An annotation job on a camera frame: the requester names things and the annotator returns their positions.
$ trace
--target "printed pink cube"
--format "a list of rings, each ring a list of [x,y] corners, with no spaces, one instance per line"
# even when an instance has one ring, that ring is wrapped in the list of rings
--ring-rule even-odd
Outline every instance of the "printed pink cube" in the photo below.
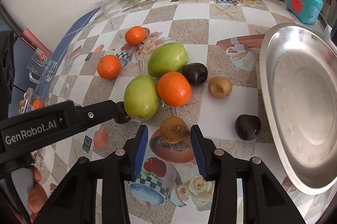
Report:
[[[107,132],[105,129],[99,129],[94,134],[93,143],[97,149],[103,149],[107,146]]]

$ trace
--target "stainless steel plate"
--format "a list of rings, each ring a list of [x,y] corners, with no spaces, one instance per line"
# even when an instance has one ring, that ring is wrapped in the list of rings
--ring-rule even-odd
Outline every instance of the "stainless steel plate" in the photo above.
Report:
[[[337,56],[310,30],[271,28],[260,51],[260,80],[271,132],[294,186],[308,195],[337,180]]]

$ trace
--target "patterned tablecloth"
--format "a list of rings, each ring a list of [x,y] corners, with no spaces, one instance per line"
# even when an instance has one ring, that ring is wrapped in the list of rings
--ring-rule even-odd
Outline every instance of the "patterned tablecloth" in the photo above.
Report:
[[[316,222],[337,186],[320,195],[307,196],[289,181],[269,130],[258,80],[263,34],[276,24],[294,22],[299,23],[286,9],[285,2],[279,0],[153,0],[128,11],[98,11],[75,36],[49,90],[51,104],[67,99],[83,106],[108,99],[122,101],[128,83],[137,75],[147,74],[149,56],[168,40],[184,45],[189,63],[205,64],[208,80],[213,76],[224,76],[233,84],[229,97],[215,99],[208,92],[207,80],[205,84],[193,87],[192,97],[186,105],[164,106],[145,122],[149,128],[149,143],[144,160],[159,157],[161,164],[166,165],[166,174],[158,178],[142,170],[142,178],[137,182],[156,184],[153,188],[163,198],[154,198],[153,202],[159,205],[149,205],[133,195],[139,197],[142,193],[136,193],[132,186],[126,185],[132,223],[207,223],[214,184],[206,183],[199,175],[188,143],[167,145],[155,133],[161,122],[172,115],[181,117],[188,127],[198,124],[205,137],[211,138],[216,147],[234,157],[246,160],[252,156],[260,157],[282,183],[307,223]],[[124,34],[136,25],[148,28],[150,34],[141,45],[131,47],[126,44]],[[319,23],[307,27],[322,36]],[[96,71],[99,59],[106,53],[118,56],[124,66],[119,76],[110,81],[102,79]],[[240,114],[257,115],[261,119],[262,130],[251,142],[241,141],[235,133],[234,121]],[[34,157],[47,193],[54,190],[77,158],[85,156],[97,160],[122,148],[127,139],[135,136],[139,123],[131,120],[119,125],[111,120],[38,150]],[[99,128],[104,128],[109,137],[103,149],[97,149],[92,143]],[[183,163],[175,163],[178,161],[175,153],[179,153],[179,160]],[[101,194],[102,182],[99,181],[97,223],[102,222]],[[237,210],[237,223],[242,223],[242,186],[239,180]]]

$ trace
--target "screw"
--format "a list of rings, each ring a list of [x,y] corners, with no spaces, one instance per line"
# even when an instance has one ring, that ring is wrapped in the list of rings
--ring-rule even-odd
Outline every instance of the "screw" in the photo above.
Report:
[[[77,160],[77,162],[78,163],[85,163],[85,162],[87,162],[89,159],[87,159],[86,157],[80,157],[78,160]]]
[[[222,156],[225,152],[222,149],[215,149],[214,154],[217,156]]]
[[[260,164],[261,163],[261,159],[258,158],[258,157],[253,157],[252,158],[252,162],[255,163],[255,164]]]
[[[123,150],[123,149],[118,149],[115,153],[116,153],[117,156],[122,156],[122,155],[125,154],[125,150]]]

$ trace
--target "orange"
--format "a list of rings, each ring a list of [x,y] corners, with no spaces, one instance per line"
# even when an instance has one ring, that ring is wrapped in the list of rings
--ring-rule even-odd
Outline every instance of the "orange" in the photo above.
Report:
[[[111,80],[115,78],[121,70],[121,62],[114,55],[105,55],[97,65],[97,72],[101,78]]]
[[[36,100],[33,101],[33,103],[32,103],[33,110],[36,110],[36,109],[39,109],[39,108],[42,108],[42,107],[44,107],[44,104],[41,100],[36,99]]]
[[[171,71],[164,74],[157,83],[157,92],[169,106],[182,106],[189,101],[192,94],[191,85],[184,75]]]
[[[139,45],[145,40],[145,29],[140,26],[130,28],[125,34],[125,41],[129,45]]]

